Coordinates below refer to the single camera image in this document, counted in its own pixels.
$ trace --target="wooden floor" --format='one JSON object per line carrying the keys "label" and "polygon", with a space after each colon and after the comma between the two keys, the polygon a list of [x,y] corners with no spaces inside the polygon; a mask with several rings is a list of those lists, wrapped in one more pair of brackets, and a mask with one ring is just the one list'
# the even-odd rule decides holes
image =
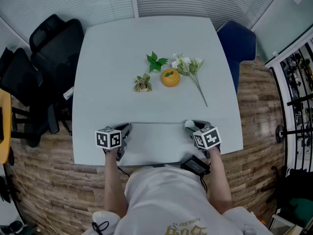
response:
{"label": "wooden floor", "polygon": [[[237,96],[244,150],[222,155],[222,159],[235,206],[244,206],[269,225],[276,202],[266,204],[273,191],[260,189],[275,182],[271,167],[281,169],[285,154],[283,144],[275,140],[275,128],[282,123],[277,88],[271,71],[259,58],[241,64]],[[58,233],[77,235],[90,227],[92,213],[103,208],[104,168],[74,165],[72,138],[60,128],[57,135],[44,135],[37,148],[12,140],[13,169]],[[127,177],[121,178],[125,185]],[[210,175],[205,180],[209,186]],[[39,224],[43,234],[55,234],[16,177],[13,183],[21,191],[19,206],[25,219]]]}

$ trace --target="device screen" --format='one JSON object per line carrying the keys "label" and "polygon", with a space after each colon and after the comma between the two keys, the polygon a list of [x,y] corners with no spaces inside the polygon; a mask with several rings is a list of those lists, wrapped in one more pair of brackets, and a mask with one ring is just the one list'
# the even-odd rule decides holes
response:
{"label": "device screen", "polygon": [[188,167],[190,167],[191,169],[193,169],[196,173],[201,174],[203,172],[205,172],[205,169],[203,167],[201,167],[200,165],[198,165],[195,161],[193,160],[189,160],[186,162],[186,165]]}

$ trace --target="blue chair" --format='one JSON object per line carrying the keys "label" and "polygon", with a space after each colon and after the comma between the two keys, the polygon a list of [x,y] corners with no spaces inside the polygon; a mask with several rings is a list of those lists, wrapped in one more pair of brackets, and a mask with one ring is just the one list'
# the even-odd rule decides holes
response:
{"label": "blue chair", "polygon": [[237,93],[240,63],[256,58],[255,34],[235,21],[224,23],[217,31]]}

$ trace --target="forearm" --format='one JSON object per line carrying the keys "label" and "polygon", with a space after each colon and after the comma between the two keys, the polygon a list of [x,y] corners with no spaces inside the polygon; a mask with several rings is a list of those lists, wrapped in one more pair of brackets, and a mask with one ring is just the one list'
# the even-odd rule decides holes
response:
{"label": "forearm", "polygon": [[233,208],[230,187],[219,150],[213,147],[209,152],[211,157],[210,204],[223,214]]}
{"label": "forearm", "polygon": [[127,201],[117,169],[116,152],[106,154],[104,210],[124,217],[127,212]]}

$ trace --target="person's left arm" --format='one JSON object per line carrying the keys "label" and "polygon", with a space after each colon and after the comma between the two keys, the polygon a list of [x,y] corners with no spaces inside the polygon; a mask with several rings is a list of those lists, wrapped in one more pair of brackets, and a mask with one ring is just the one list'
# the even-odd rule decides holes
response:
{"label": "person's left arm", "polygon": [[126,215],[128,204],[122,187],[116,163],[117,149],[106,153],[105,182],[104,182],[104,210],[120,216]]}

